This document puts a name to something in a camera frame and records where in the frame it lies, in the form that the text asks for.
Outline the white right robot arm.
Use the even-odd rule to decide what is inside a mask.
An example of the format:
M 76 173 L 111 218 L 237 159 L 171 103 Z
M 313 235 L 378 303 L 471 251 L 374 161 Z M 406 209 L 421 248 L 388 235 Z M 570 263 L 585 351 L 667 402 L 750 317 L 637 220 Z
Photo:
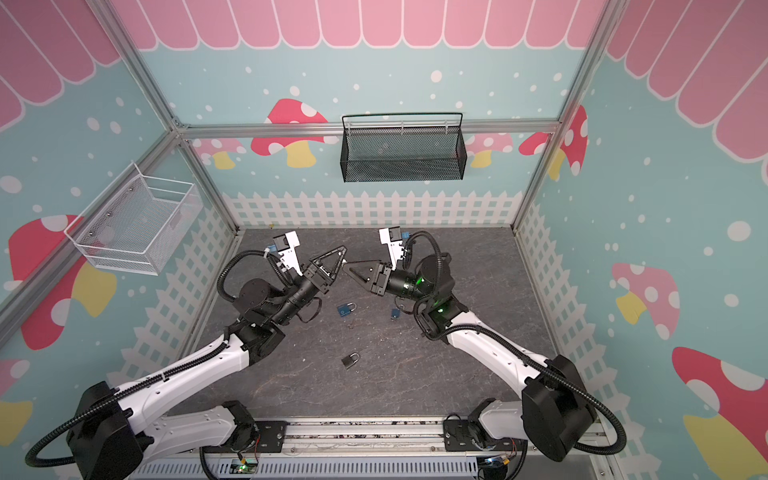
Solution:
M 623 424 L 587 391 L 569 358 L 548 358 L 514 343 L 460 301 L 451 256 L 430 233 L 387 245 L 389 262 L 347 262 L 343 270 L 373 294 L 412 301 L 412 316 L 428 340 L 468 354 L 513 390 L 517 401 L 489 399 L 473 412 L 469 422 L 481 436 L 526 440 L 557 462 L 573 450 L 611 456 L 626 448 Z

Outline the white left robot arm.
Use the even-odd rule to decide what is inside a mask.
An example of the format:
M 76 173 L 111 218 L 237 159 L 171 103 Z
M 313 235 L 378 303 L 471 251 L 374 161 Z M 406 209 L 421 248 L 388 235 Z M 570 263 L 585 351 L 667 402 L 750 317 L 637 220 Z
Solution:
M 238 312 L 222 334 L 200 350 L 134 382 L 109 387 L 100 382 L 81 396 L 76 414 L 38 440 L 25 455 L 30 468 L 74 464 L 84 479 L 125 479 L 140 466 L 181 451 L 225 446 L 255 447 L 258 425 L 238 401 L 196 414 L 171 416 L 169 410 L 195 393 L 270 355 L 285 335 L 282 326 L 299 316 L 335 282 L 347 249 L 338 246 L 312 258 L 300 271 L 286 265 L 283 253 L 258 250 L 281 287 L 255 278 L 238 295 L 225 289 L 231 270 L 251 256 L 245 250 L 223 267 L 218 295 Z

